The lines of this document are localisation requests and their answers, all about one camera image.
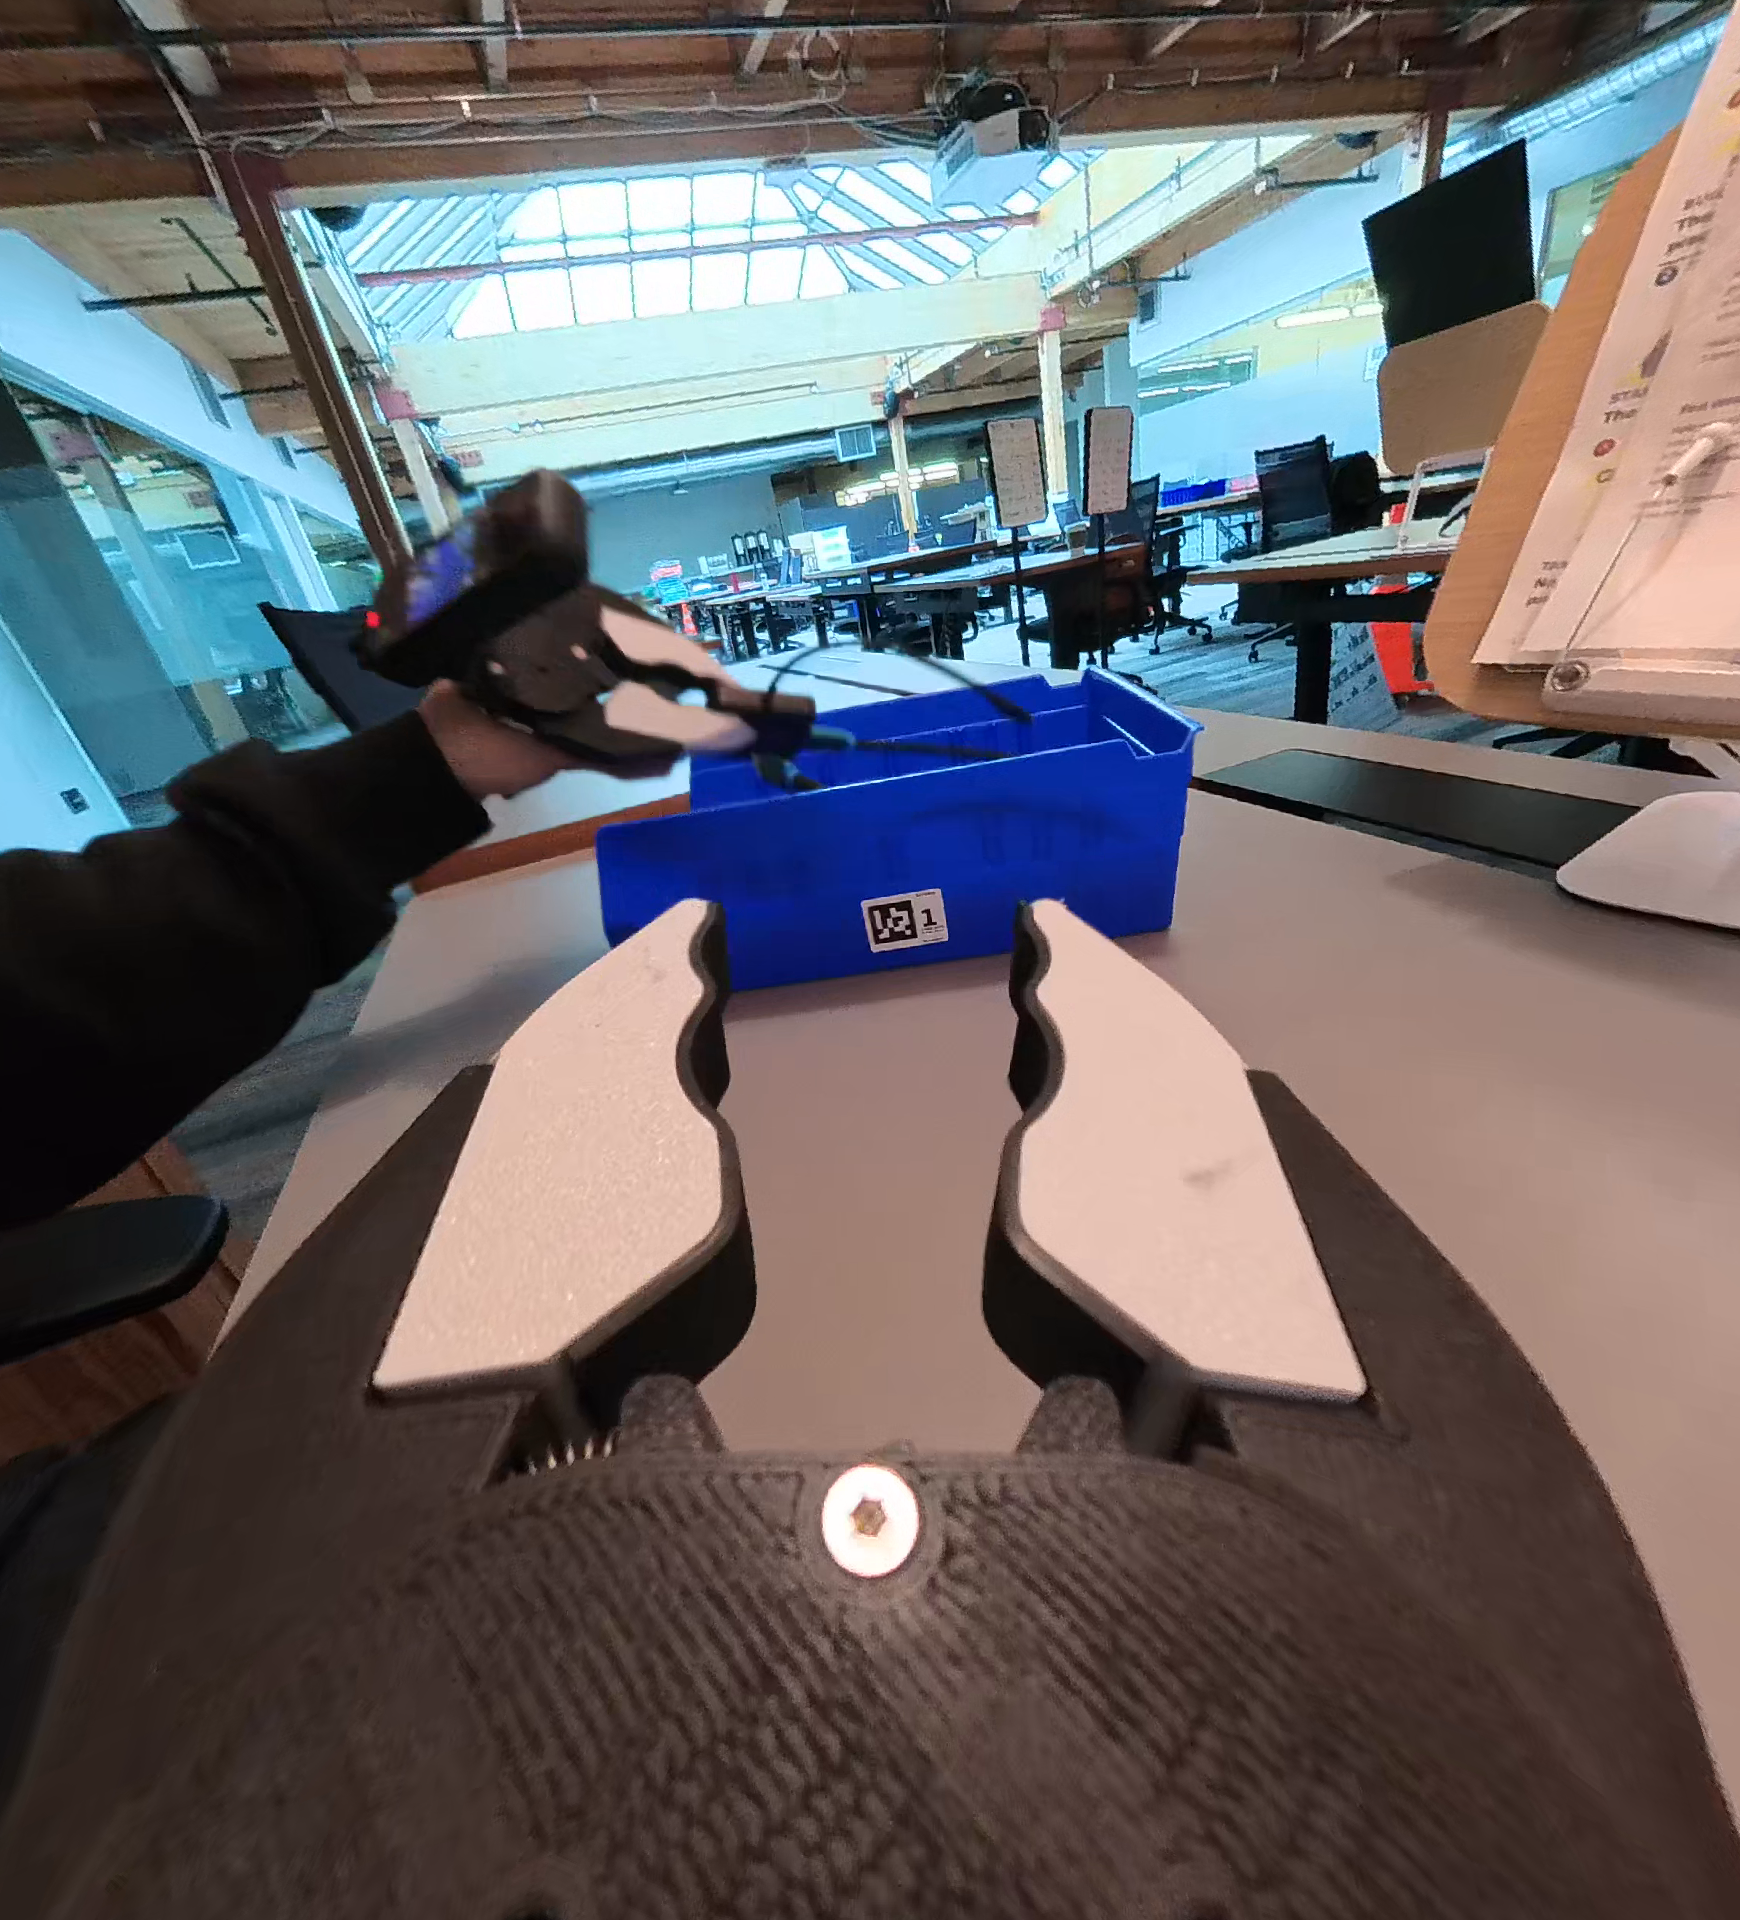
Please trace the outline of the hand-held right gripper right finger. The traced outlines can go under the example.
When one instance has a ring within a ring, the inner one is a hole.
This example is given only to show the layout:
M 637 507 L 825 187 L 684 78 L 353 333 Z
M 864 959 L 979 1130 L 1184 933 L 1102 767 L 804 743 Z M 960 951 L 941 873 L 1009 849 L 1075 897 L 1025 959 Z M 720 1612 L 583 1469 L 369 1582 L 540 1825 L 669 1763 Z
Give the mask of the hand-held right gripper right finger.
M 1015 923 L 983 1321 L 1031 1380 L 1354 1404 L 1360 1358 L 1238 1050 L 1055 897 Z

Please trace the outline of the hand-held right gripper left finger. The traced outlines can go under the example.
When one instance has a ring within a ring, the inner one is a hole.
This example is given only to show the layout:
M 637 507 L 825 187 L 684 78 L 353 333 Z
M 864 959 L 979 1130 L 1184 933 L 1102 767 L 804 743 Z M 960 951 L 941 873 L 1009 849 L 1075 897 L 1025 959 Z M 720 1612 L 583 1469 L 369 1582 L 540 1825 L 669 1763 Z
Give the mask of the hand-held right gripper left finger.
M 665 910 L 495 1052 L 387 1325 L 387 1400 L 707 1380 L 757 1313 L 740 1145 L 723 1119 L 730 939 Z

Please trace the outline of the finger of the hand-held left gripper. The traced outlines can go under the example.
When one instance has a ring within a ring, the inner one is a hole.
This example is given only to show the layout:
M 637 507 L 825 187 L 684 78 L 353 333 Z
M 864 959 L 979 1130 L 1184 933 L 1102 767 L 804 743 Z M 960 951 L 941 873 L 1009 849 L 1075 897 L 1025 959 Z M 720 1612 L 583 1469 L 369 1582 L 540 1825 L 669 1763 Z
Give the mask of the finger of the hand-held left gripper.
M 618 685 L 642 685 L 669 704 L 694 695 L 704 712 L 733 721 L 817 718 L 811 700 L 740 685 L 704 648 L 642 613 L 608 613 L 603 621 L 603 655 Z
M 745 716 L 667 700 L 659 687 L 612 687 L 569 716 L 552 716 L 549 748 L 612 778 L 659 778 L 681 757 L 753 750 L 757 727 Z

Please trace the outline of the blue plastic bin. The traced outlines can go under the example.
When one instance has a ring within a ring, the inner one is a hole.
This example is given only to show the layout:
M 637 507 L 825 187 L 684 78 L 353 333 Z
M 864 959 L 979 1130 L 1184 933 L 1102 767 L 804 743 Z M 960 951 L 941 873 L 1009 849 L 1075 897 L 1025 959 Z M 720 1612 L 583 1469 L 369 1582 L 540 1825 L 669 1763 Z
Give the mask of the blue plastic bin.
M 1083 670 L 822 712 L 849 748 L 793 755 L 801 787 L 697 757 L 690 802 L 597 829 L 608 946 L 715 902 L 740 992 L 1003 953 L 1025 902 L 1102 937 L 1174 923 L 1203 727 Z

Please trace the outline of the person's left forearm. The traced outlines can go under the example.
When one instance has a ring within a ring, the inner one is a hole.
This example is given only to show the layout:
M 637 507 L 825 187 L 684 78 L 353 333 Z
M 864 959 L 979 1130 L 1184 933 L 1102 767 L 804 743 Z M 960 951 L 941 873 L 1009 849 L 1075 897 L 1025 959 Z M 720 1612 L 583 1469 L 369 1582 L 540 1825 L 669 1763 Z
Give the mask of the person's left forearm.
M 487 834 L 419 716 L 315 750 L 246 741 L 173 819 L 0 855 L 0 1232 L 53 1219 L 257 1062 Z

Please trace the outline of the person's left hand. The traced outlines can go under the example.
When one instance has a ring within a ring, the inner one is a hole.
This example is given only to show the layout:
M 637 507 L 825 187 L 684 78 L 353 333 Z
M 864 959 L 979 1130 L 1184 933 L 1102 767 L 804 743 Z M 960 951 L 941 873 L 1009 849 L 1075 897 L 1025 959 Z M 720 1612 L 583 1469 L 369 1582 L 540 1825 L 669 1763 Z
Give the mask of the person's left hand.
M 519 799 L 579 767 L 564 750 L 479 708 L 453 680 L 431 685 L 417 716 L 475 802 Z

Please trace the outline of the black tilted panel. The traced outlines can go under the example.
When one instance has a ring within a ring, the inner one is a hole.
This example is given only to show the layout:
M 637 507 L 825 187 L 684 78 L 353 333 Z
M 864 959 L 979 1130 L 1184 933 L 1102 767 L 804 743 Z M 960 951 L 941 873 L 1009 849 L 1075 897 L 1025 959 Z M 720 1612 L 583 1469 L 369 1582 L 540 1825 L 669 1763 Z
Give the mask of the black tilted panel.
M 262 621 L 284 648 L 293 669 L 347 733 L 373 731 L 417 712 L 419 687 L 369 670 L 357 656 L 369 610 L 299 613 L 257 601 Z

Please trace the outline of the black table strip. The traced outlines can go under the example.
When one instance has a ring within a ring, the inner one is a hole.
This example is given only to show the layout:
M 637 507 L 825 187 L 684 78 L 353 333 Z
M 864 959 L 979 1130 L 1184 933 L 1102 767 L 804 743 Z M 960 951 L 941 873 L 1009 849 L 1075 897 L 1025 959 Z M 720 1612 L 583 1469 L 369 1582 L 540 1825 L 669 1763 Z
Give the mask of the black table strip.
M 1635 806 L 1318 750 L 1276 750 L 1190 781 L 1227 802 L 1485 867 L 1554 873 Z

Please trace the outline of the ceiling projector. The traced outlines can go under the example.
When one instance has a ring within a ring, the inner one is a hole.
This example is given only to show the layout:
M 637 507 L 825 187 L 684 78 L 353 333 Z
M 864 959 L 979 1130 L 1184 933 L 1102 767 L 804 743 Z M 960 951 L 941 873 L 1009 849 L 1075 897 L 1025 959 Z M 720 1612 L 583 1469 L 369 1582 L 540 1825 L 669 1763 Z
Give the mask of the ceiling projector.
M 972 78 L 945 108 L 931 151 L 934 207 L 1002 207 L 1055 154 L 1047 110 L 1020 81 Z

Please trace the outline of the wooden office desk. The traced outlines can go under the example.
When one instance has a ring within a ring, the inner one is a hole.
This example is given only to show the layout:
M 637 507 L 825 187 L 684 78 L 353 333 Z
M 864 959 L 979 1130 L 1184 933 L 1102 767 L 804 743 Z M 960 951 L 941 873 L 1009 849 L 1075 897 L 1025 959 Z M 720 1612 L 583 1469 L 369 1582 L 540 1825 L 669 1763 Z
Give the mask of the wooden office desk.
M 1372 528 L 1284 551 L 1192 565 L 1187 587 L 1273 587 L 1289 598 L 1294 622 L 1294 721 L 1326 721 L 1333 632 L 1352 622 L 1423 622 L 1458 532 L 1433 518 Z

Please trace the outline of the black office chair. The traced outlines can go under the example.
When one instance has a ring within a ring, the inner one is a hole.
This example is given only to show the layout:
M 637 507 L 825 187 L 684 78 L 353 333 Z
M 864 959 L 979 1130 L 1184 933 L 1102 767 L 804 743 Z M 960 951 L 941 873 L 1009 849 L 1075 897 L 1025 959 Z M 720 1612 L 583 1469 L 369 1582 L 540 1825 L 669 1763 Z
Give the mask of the black office chair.
M 1383 518 L 1383 465 L 1364 446 L 1333 454 L 1326 436 L 1257 446 L 1256 478 L 1257 559 Z

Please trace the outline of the wooden document board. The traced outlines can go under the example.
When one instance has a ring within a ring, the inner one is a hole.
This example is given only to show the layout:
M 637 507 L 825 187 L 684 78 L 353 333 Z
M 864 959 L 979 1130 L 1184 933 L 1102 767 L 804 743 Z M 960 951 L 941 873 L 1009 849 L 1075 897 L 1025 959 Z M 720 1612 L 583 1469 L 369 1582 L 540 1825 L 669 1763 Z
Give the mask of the wooden document board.
M 1445 567 L 1430 621 L 1426 664 L 1436 692 L 1461 712 L 1490 721 L 1587 731 L 1611 736 L 1717 736 L 1740 741 L 1740 721 L 1693 731 L 1653 716 L 1560 716 L 1544 700 L 1537 670 L 1475 664 L 1481 632 L 1500 610 L 1508 571 L 1529 532 L 1529 518 L 1560 460 L 1577 400 L 1587 385 L 1605 321 L 1618 301 L 1627 270 L 1642 240 L 1660 180 L 1681 132 L 1668 132 L 1618 180 L 1584 236 L 1564 294 L 1537 345 L 1508 415 L 1491 443 L 1480 498 Z

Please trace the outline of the black monitor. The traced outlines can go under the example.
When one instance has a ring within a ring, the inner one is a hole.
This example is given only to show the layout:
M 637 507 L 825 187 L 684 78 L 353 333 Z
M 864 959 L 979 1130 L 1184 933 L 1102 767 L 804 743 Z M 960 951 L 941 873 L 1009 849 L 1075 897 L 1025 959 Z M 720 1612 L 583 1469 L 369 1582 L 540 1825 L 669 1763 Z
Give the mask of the black monitor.
M 1387 346 L 1537 301 L 1528 146 L 1506 140 L 1370 215 L 1360 240 Z

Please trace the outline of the laminated instruction sheet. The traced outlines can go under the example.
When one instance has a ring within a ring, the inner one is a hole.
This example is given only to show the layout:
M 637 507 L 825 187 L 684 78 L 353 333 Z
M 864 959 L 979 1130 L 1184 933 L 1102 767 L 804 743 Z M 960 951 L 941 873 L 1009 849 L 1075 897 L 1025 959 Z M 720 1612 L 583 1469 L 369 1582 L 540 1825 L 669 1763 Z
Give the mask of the laminated instruction sheet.
M 1480 669 L 1740 662 L 1740 3 Z

